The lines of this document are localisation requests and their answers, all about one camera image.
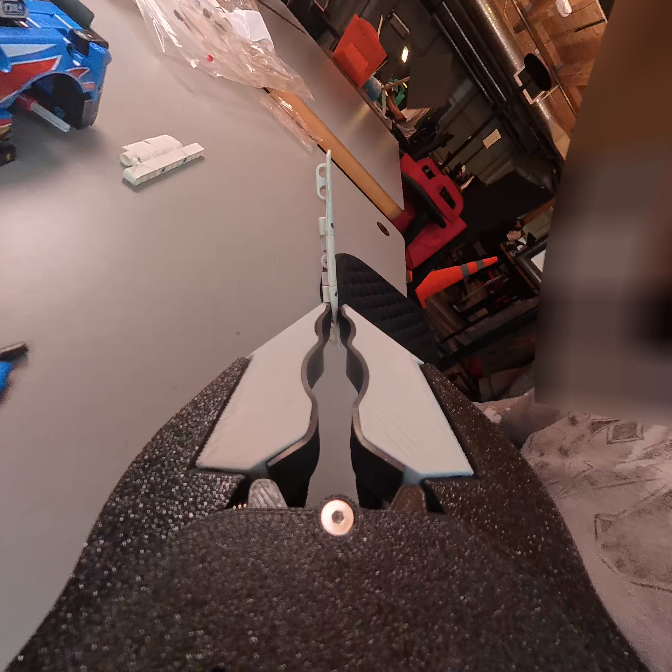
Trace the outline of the white brick assembly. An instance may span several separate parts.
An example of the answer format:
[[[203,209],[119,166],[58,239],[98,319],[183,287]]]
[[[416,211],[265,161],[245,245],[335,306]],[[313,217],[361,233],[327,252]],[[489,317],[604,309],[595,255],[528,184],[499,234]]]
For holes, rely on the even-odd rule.
[[[201,158],[203,154],[204,147],[197,142],[183,145],[167,134],[133,142],[122,147],[122,180],[137,187]]]

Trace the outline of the brick-built toy race car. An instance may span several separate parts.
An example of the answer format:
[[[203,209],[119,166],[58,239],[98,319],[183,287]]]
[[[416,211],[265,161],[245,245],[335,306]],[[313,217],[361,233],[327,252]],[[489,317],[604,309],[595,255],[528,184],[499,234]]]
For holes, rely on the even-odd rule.
[[[95,123],[112,57],[94,17],[81,1],[1,2],[1,166],[17,107],[64,132]]]

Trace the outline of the orange traffic cone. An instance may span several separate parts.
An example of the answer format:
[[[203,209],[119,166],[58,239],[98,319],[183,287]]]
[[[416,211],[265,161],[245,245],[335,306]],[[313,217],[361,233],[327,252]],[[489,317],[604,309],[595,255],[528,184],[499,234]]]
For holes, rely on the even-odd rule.
[[[415,289],[421,308],[426,308],[426,301],[431,296],[498,262],[499,258],[493,256],[430,272]]]

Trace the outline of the white toy panel piece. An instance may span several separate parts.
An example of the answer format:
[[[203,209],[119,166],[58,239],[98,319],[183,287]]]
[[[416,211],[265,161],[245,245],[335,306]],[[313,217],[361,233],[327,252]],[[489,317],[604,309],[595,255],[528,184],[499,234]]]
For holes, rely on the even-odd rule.
[[[335,222],[333,215],[332,154],[328,150],[325,161],[316,167],[316,193],[324,202],[324,215],[318,218],[321,240],[321,298],[331,311],[330,341],[341,348],[339,325],[339,291],[335,250]]]

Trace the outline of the clear plastic bags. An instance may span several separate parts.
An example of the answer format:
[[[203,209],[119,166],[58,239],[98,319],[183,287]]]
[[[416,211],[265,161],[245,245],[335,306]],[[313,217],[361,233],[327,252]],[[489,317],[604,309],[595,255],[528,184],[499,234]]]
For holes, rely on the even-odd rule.
[[[275,51],[256,1],[135,1],[161,52],[192,69],[265,91],[262,105],[311,152],[321,137],[290,95],[312,99],[307,84]]]

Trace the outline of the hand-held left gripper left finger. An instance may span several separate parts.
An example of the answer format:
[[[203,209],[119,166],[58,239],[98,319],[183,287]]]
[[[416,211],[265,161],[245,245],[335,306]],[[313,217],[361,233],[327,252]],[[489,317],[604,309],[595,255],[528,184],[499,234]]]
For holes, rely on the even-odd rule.
[[[308,363],[321,346],[319,305],[253,351],[197,468],[265,477],[274,458],[306,438],[316,418]]]

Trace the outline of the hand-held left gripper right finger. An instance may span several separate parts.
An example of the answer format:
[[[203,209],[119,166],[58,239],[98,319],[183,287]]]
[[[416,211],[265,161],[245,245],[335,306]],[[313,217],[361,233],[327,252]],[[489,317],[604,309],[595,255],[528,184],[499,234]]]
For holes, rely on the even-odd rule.
[[[341,308],[350,326],[348,354],[363,379],[353,406],[358,441],[403,481],[474,476],[474,470],[421,366],[424,362],[360,315]]]

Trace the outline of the grey desk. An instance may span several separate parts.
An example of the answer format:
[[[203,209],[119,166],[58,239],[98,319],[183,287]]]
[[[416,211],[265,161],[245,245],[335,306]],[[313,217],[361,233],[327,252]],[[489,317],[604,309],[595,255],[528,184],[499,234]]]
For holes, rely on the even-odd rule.
[[[316,166],[265,92],[161,52],[133,1],[84,1],[109,42],[99,114],[17,115],[1,168],[1,670],[63,591],[120,477],[233,361],[320,298]],[[122,147],[201,158],[133,187]]]

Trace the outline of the person's grey sweatshirt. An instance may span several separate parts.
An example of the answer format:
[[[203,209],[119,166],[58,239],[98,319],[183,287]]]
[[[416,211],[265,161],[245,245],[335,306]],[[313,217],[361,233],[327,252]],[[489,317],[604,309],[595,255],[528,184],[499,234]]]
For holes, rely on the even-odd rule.
[[[476,402],[565,519],[611,617],[651,671],[671,670],[671,428],[558,411],[534,390]]]

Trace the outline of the red plastic bin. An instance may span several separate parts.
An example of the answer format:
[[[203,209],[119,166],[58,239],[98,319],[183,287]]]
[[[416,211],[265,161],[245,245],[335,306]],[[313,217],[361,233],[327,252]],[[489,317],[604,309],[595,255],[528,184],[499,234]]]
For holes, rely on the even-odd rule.
[[[361,88],[384,63],[387,54],[371,23],[354,15],[340,38],[332,58],[340,70]]]

